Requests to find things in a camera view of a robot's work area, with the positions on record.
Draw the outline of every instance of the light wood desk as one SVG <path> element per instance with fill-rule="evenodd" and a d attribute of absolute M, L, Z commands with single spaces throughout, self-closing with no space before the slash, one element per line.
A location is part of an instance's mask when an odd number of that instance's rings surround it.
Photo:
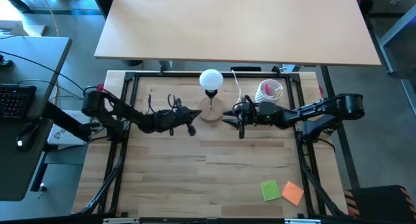
<path fill-rule="evenodd" d="M 105 88 L 120 96 L 124 75 L 124 71 L 109 71 Z M 320 99 L 315 73 L 300 73 L 300 77 L 305 103 Z M 239 79 L 242 93 L 253 97 L 262 80 Z M 169 93 L 181 98 L 191 109 L 196 109 L 205 97 L 198 78 L 141 77 L 136 109 L 147 110 L 149 93 L 155 110 L 168 108 Z M 217 97 L 226 108 L 231 108 L 238 93 L 235 81 L 224 79 Z M 288 100 L 285 92 L 279 105 L 289 108 Z M 299 206 L 284 198 L 264 202 L 260 189 L 260 183 L 268 180 L 276 180 L 281 192 L 287 181 L 302 187 L 293 129 L 250 126 L 246 128 L 245 139 L 240 140 L 238 131 L 222 122 L 205 123 L 196 118 L 194 126 L 197 133 L 193 137 L 188 135 L 186 127 L 176 128 L 174 136 L 169 136 L 168 132 L 144 134 L 132 126 L 118 214 L 164 218 L 295 218 L 299 213 L 307 214 L 304 198 Z M 105 140 L 89 145 L 74 212 L 80 211 L 101 187 L 109 145 Z M 337 206 L 347 212 L 333 149 L 316 143 L 315 154 L 322 186 Z M 316 193 L 309 186 L 318 210 Z"/>
<path fill-rule="evenodd" d="M 380 65 L 356 0 L 114 0 L 95 56 Z"/>

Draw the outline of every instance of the gray floor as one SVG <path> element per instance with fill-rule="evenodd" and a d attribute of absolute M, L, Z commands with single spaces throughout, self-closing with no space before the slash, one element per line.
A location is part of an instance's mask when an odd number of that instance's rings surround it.
<path fill-rule="evenodd" d="M 53 7 L 62 5 L 59 0 L 51 0 Z M 68 0 L 62 7 L 94 8 L 92 0 Z M 390 0 L 378 0 L 375 9 L 378 12 L 404 12 L 408 5 L 392 8 Z M 41 6 L 40 1 L 34 4 Z M 70 53 L 62 69 L 80 86 L 103 83 L 107 70 L 130 69 L 117 60 L 98 60 L 94 51 L 104 26 L 102 16 L 56 16 L 60 35 L 73 39 Z M 49 27 L 46 36 L 55 36 L 53 22 L 49 15 L 26 15 L 29 23 L 45 24 Z M 384 33 L 397 19 L 378 19 L 374 22 L 377 33 Z M 415 67 L 409 49 L 415 43 L 415 33 L 407 32 L 399 39 L 395 51 L 401 66 Z M 213 62 L 176 62 L 174 69 L 204 70 L 215 68 L 229 70 L 235 64 Z M 263 70 L 269 70 L 273 64 L 259 64 Z M 157 61 L 147 61 L 134 69 L 158 69 Z M 362 187 L 400 184 L 405 186 L 413 199 L 416 199 L 416 147 L 413 134 L 416 132 L 416 117 L 411 111 L 400 81 L 385 74 L 384 67 L 330 67 L 330 75 L 335 93 L 360 93 L 364 95 L 365 117 L 358 121 L 344 123 L 348 141 L 356 164 Z M 324 88 L 322 74 L 317 68 L 302 68 L 302 71 L 316 71 L 320 85 Z M 60 85 L 73 92 L 79 92 L 65 79 Z M 81 102 L 72 98 L 62 99 L 62 108 L 79 110 Z M 336 157 L 344 188 L 350 184 L 346 174 L 343 156 L 337 137 L 333 137 Z M 63 155 L 67 160 L 79 161 L 85 156 L 85 149 Z M 44 193 L 28 192 L 20 202 L 0 202 L 0 220 L 39 218 L 45 216 L 67 215 L 71 212 L 77 183 L 81 174 L 80 165 L 52 165 L 46 171 L 44 182 L 49 190 Z"/>

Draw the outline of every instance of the paper cup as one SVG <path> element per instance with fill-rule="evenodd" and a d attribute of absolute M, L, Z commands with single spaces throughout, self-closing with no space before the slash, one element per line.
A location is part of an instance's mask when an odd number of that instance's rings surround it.
<path fill-rule="evenodd" d="M 270 101 L 275 103 L 282 95 L 283 86 L 278 81 L 267 79 L 260 83 L 255 93 L 254 102 L 261 103 L 263 101 Z"/>

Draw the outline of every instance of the lamp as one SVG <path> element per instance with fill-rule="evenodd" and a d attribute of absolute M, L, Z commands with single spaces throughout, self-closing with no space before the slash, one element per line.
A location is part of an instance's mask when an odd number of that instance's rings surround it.
<path fill-rule="evenodd" d="M 222 119 L 225 107 L 222 101 L 216 98 L 215 95 L 223 83 L 224 78 L 222 74 L 215 69 L 208 69 L 201 74 L 200 84 L 208 96 L 199 103 L 199 109 L 202 111 L 200 114 L 202 120 L 213 123 Z"/>

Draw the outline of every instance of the orange sticky note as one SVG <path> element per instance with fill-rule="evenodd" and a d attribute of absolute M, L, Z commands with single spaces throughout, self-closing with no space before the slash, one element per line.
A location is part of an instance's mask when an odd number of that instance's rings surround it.
<path fill-rule="evenodd" d="M 296 186 L 292 182 L 287 182 L 285 190 L 283 191 L 282 195 L 288 201 L 292 202 L 294 205 L 299 205 L 299 202 L 304 195 L 304 191 Z"/>

